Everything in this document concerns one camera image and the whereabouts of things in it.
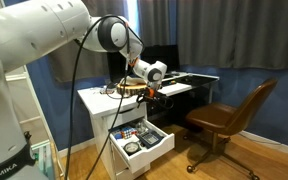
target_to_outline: black cable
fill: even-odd
[[[127,72],[127,76],[131,74],[132,69],[133,69],[133,67],[131,67],[131,70]],[[106,86],[106,88],[105,88],[105,94],[106,94],[109,98],[111,98],[111,99],[121,99],[122,97],[119,97],[119,98],[112,97],[109,93],[107,93],[108,87],[111,86],[112,84],[114,84],[114,82],[110,82],[110,83]]]
[[[98,24],[101,20],[109,18],[109,17],[117,17],[113,15],[108,15],[108,16],[103,16],[102,18],[98,19],[87,31],[86,35],[84,36],[82,42],[80,43],[76,60],[75,60],[75,65],[74,65],[74,71],[72,75],[72,87],[71,87],[71,98],[70,98],[70,129],[69,129],[69,141],[68,141],[68,151],[66,155],[66,165],[65,165],[65,175],[64,179],[67,180],[68,178],[68,171],[69,171],[69,166],[70,166],[70,158],[71,158],[71,147],[72,147],[72,139],[73,139],[73,102],[74,102],[74,90],[75,90],[75,79],[76,79],[76,71],[77,71],[77,65],[78,61],[80,59],[81,51],[83,49],[83,45],[88,37],[88,35],[91,33],[93,28]]]
[[[125,26],[125,29],[126,29],[126,37],[127,37],[127,54],[129,55],[129,53],[130,53],[130,47],[129,47],[129,46],[130,46],[130,44],[129,44],[130,38],[129,38],[129,31],[128,31],[129,28],[128,28],[128,25],[126,24],[126,22],[124,22],[124,26]],[[116,112],[116,114],[115,114],[114,121],[113,121],[112,126],[111,126],[110,129],[112,129],[112,128],[114,127],[114,124],[115,124],[115,122],[116,122],[116,120],[117,120],[117,116],[118,116],[118,114],[119,114],[119,112],[120,112],[120,108],[121,108],[122,101],[123,101],[123,99],[124,99],[124,94],[125,94],[126,77],[127,77],[127,69],[125,68],[124,80],[122,81],[122,82],[124,82],[124,86],[123,86],[123,90],[122,90],[122,97],[121,97],[120,104],[119,104],[119,106],[118,106],[118,108],[117,108],[117,112]],[[97,156],[97,158],[96,158],[96,161],[95,161],[95,163],[93,164],[90,172],[88,173],[88,175],[87,175],[87,177],[86,177],[86,180],[88,180],[89,177],[91,176],[91,174],[94,172],[95,167],[96,167],[96,165],[97,165],[97,163],[98,163],[98,161],[99,161],[99,159],[100,159],[100,157],[101,157],[101,155],[102,155],[102,153],[103,153],[103,151],[104,151],[104,148],[105,148],[105,146],[106,146],[106,144],[107,144],[107,141],[108,141],[109,137],[110,137],[110,132],[107,134],[106,139],[105,139],[105,142],[104,142],[104,144],[103,144],[103,147],[102,147],[100,153],[98,154],[98,156]]]

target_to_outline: black monitor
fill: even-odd
[[[107,53],[107,60],[111,82],[120,82],[120,80],[124,77],[125,74],[125,57],[119,52]],[[128,69],[128,74],[132,75],[132,72],[130,72],[131,68],[129,67]]]
[[[141,59],[149,64],[160,61],[167,66],[167,73],[180,70],[177,45],[156,45],[145,47]]]

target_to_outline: cabinet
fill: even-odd
[[[147,111],[145,103],[142,103],[138,107],[135,96],[124,99],[113,127],[129,123],[136,119],[142,119],[149,129],[156,131],[164,137],[161,142],[150,149],[141,150],[129,156],[123,150],[121,144],[109,133],[120,100],[111,99],[99,92],[99,89],[96,88],[78,91],[90,113],[97,151],[100,152],[108,137],[109,141],[105,146],[101,159],[110,178],[123,180],[135,179],[150,169],[150,163],[153,160],[174,148],[174,134],[166,134],[146,120]]]

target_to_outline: chair base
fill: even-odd
[[[230,141],[230,138],[228,137],[228,138],[224,138],[220,143],[217,143],[217,139],[218,139],[218,134],[213,132],[212,148],[210,148],[208,151],[206,151],[206,153],[201,157],[200,160],[195,162],[193,165],[187,166],[186,170],[188,173],[193,173],[196,170],[196,166],[198,166],[200,163],[205,161],[211,154],[217,154],[216,150],[217,150],[218,144],[228,143]],[[224,152],[221,153],[220,155],[223,155],[228,160],[234,162],[235,164],[238,164],[239,166],[241,166],[244,169],[246,169],[247,171],[249,171],[249,175],[250,175],[251,180],[259,180],[260,179],[257,175],[254,174],[254,172],[250,168],[248,168],[247,166],[245,166],[241,162],[237,161],[236,159],[234,159],[230,155],[228,155]]]

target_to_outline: brown office chair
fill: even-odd
[[[203,162],[210,154],[216,152],[218,134],[231,136],[243,131],[265,99],[276,86],[276,79],[268,79],[250,93],[242,104],[235,108],[221,103],[211,103],[201,108],[190,111],[186,116],[186,121],[192,126],[202,127],[212,132],[212,148],[209,149],[199,161],[192,166],[187,166],[187,172],[191,173],[195,167]],[[251,169],[233,159],[229,155],[222,153],[224,157],[242,166],[249,171],[251,179],[259,179]]]

